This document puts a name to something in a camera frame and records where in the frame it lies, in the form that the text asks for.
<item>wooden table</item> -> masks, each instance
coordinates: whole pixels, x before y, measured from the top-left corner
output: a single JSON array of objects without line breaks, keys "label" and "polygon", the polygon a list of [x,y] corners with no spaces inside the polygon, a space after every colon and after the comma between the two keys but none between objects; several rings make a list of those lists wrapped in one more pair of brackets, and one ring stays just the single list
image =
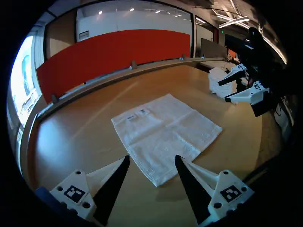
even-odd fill
[{"label": "wooden table", "polygon": [[[247,103],[226,103],[210,94],[207,73],[186,65],[145,73],[86,95],[45,119],[36,144],[36,179],[52,189],[75,169],[90,173],[127,155],[111,118],[167,93],[223,128],[194,163],[240,178],[256,165],[262,116]],[[131,164],[108,226],[196,226],[179,176],[161,187]]]}]

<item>ceiling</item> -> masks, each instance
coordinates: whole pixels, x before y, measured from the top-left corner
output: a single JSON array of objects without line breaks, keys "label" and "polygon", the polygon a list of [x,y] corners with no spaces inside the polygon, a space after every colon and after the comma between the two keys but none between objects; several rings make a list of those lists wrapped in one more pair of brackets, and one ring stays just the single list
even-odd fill
[{"label": "ceiling", "polygon": [[179,0],[191,8],[199,8],[200,10],[208,11],[211,14],[212,19],[216,21],[218,25],[227,22],[224,19],[217,17],[216,14],[221,14],[233,19],[240,16],[247,16],[250,21],[244,22],[248,26],[258,28],[258,25],[263,27],[263,32],[270,40],[275,44],[279,42],[279,39],[268,24],[267,20],[261,15],[248,0]]},{"label": "ceiling", "polygon": [[[210,22],[211,24],[215,26],[219,26],[227,20],[221,19],[217,17],[217,14],[221,14],[224,16],[227,16],[229,18],[235,19],[240,16],[247,16],[250,21],[244,22],[248,26],[253,26],[255,28],[258,28],[260,25],[263,27],[263,34],[269,38],[274,44],[279,46],[279,39],[272,29],[272,27],[268,24],[267,20],[264,18],[263,15],[258,13],[256,9],[249,3],[249,0],[159,0],[161,2],[166,2],[171,5],[180,6],[183,5],[187,8],[187,10],[192,10],[192,12],[197,12],[196,14],[204,15],[202,19],[205,19],[206,21]],[[54,15],[59,16],[68,10],[78,7],[80,5],[94,2],[94,0],[57,0],[48,10],[52,12]],[[119,6],[121,8],[128,8],[130,7],[130,2],[132,1],[123,1],[124,3]],[[108,8],[110,9],[113,7],[112,5],[116,5],[115,2],[103,2],[103,4],[108,4]],[[160,4],[157,3],[151,3],[146,2],[146,5],[142,3],[142,9],[156,9],[160,7]],[[167,9],[165,9],[166,5],[161,6],[161,10],[169,11],[172,10],[171,7],[167,6]],[[91,14],[91,12],[88,11],[94,11],[98,10],[95,9],[89,9],[87,8],[87,14]],[[53,16],[51,16],[49,13],[44,13],[42,17],[38,20],[36,24],[47,24],[50,21],[54,19]],[[246,33],[247,30],[245,28],[242,28],[241,26],[237,25],[231,25],[228,27],[228,29],[233,29],[234,31],[237,31],[239,33]]]}]

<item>white towel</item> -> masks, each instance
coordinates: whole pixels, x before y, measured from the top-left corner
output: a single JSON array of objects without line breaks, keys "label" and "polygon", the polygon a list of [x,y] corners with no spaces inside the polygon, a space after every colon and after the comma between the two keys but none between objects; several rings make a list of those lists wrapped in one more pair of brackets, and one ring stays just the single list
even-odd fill
[{"label": "white towel", "polygon": [[193,161],[222,131],[170,94],[126,111],[112,122],[134,162],[156,187],[177,174],[176,154]]},{"label": "white towel", "polygon": [[235,81],[219,86],[218,82],[223,80],[226,76],[227,73],[217,67],[211,69],[208,74],[209,89],[212,93],[217,94],[217,96],[223,99],[225,96],[228,96],[237,90],[237,84]]}]

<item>red wall panel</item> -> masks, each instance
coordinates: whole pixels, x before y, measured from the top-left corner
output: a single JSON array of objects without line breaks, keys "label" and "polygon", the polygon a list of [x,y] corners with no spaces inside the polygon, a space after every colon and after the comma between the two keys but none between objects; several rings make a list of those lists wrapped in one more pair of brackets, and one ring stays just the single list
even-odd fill
[{"label": "red wall panel", "polygon": [[90,79],[137,64],[190,56],[190,36],[165,30],[126,30],[76,43],[45,61],[37,76],[47,103]]}]

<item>ceiling light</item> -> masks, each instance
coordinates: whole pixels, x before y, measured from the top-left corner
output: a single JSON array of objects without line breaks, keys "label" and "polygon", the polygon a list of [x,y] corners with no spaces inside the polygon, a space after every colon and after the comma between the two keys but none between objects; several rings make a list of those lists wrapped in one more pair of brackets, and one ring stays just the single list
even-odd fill
[{"label": "ceiling light", "polygon": [[[232,21],[233,20],[232,18],[224,16],[224,15],[221,15],[221,14],[218,14],[217,17],[225,19],[225,20],[228,20],[228,21]],[[239,25],[239,26],[242,26],[242,27],[244,27],[246,29],[249,29],[249,26],[247,26],[246,24],[244,24],[242,22],[237,22],[236,24]]]},{"label": "ceiling light", "polygon": [[251,49],[251,50],[253,49],[253,47],[251,47],[251,46],[248,46],[247,44],[245,44],[245,46],[247,46],[247,47],[248,47],[249,49]]},{"label": "ceiling light", "polygon": [[239,17],[237,19],[234,19],[234,20],[228,21],[228,22],[226,22],[224,24],[221,24],[219,26],[219,28],[224,28],[224,27],[226,27],[228,25],[232,25],[232,24],[235,24],[235,23],[243,22],[243,21],[249,21],[249,18],[247,16],[245,16],[245,17]]},{"label": "ceiling light", "polygon": [[283,60],[283,62],[285,64],[287,64],[287,60],[286,60],[285,56],[282,54],[282,52],[280,51],[280,49],[277,48],[268,38],[263,36],[263,39],[265,40],[265,42],[268,43],[268,45],[271,46],[271,48],[273,48],[277,52],[277,54],[280,56],[280,58]]},{"label": "ceiling light", "polygon": [[202,22],[202,23],[205,23],[205,21],[201,20],[200,18],[197,18],[197,17],[196,17],[196,20],[198,20],[198,21],[200,21],[200,22]]}]

